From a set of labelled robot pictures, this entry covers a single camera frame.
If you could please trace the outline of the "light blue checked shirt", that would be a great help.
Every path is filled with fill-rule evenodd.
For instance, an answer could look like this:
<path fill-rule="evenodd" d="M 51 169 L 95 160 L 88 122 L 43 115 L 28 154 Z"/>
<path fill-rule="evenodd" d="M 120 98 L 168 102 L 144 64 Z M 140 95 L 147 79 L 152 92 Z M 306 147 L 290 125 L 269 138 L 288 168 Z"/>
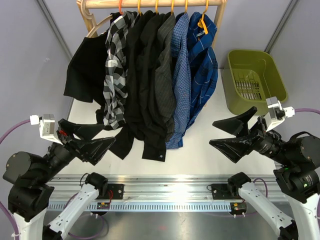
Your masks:
<path fill-rule="evenodd" d="M 181 13 L 176 17 L 171 38 L 171 56 L 175 60 L 172 87 L 176 100 L 173 113 L 174 133 L 166 143 L 166 148 L 178 149 L 183 146 L 183 136 L 190 120 L 191 108 L 191 70 L 187 48 L 189 15 Z"/>

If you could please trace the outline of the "dark blue plaid shirt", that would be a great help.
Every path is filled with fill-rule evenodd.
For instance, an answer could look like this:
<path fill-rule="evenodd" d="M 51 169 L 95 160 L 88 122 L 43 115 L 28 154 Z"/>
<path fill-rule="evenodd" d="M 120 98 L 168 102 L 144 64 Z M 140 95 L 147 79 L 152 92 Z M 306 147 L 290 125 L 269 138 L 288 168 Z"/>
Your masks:
<path fill-rule="evenodd" d="M 189 129 L 213 95 L 218 81 L 218 62 L 212 44 L 217 32 L 214 22 L 204 16 L 208 34 L 198 26 L 202 14 L 194 12 L 189 20 L 187 50 L 191 74 Z"/>

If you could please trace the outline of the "yellow hanger of blue shirt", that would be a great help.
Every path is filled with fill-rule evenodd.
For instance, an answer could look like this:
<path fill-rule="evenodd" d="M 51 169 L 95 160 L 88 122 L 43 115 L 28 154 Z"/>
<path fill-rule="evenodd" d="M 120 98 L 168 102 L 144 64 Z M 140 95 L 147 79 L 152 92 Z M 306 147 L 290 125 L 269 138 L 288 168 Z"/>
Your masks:
<path fill-rule="evenodd" d="M 205 9 L 201 15 L 201 18 L 198 21 L 198 24 L 197 24 L 201 29 L 203 29 L 203 32 L 205 35 L 207 35 L 209 33 L 208 28 L 205 23 L 205 14 L 208 11 L 208 7 L 209 7 L 209 0 L 206 0 L 205 1 Z"/>

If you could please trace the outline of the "yellow hanger of checked shirt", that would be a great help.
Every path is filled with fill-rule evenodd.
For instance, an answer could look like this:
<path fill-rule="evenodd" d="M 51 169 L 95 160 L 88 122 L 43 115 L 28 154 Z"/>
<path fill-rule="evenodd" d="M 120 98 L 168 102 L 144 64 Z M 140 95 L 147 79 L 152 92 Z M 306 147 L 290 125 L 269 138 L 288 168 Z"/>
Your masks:
<path fill-rule="evenodd" d="M 184 13 L 185 13 L 185 14 L 188 13 L 188 4 L 189 4 L 189 1 L 188 1 L 188 0 L 185 0 L 185 4 L 184 4 Z"/>

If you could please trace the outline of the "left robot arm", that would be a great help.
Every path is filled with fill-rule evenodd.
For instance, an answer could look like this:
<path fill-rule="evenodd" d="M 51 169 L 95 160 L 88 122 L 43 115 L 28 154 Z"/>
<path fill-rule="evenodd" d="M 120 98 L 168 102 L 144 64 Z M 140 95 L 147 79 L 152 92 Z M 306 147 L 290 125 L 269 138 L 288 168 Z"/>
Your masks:
<path fill-rule="evenodd" d="M 73 159 L 96 165 L 116 139 L 97 138 L 104 129 L 103 124 L 55 121 L 50 114 L 32 115 L 28 122 L 39 127 L 40 137 L 51 141 L 51 146 L 44 156 L 20 151 L 8 159 L 3 179 L 11 183 L 12 188 L 3 212 L 11 221 L 16 240 L 63 240 L 91 202 L 108 194 L 108 180 L 95 172 L 88 174 L 64 210 L 44 225 L 54 191 L 48 182 Z"/>

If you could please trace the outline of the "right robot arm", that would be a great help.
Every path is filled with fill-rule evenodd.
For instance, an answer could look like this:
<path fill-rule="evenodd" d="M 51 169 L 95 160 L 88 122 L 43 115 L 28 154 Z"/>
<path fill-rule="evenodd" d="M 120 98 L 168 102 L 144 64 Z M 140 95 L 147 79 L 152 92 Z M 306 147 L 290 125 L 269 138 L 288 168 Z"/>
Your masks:
<path fill-rule="evenodd" d="M 249 203 L 268 222 L 280 240 L 317 240 L 320 237 L 318 205 L 320 178 L 320 140 L 302 131 L 283 141 L 275 127 L 294 115 L 292 107 L 271 107 L 248 126 L 257 112 L 252 107 L 246 112 L 213 123 L 231 138 L 213 139 L 211 146 L 229 160 L 237 163 L 251 152 L 257 152 L 281 165 L 274 170 L 275 180 L 289 202 L 293 218 L 282 213 L 268 198 L 260 193 L 254 182 L 243 172 L 227 181 L 227 193 Z"/>

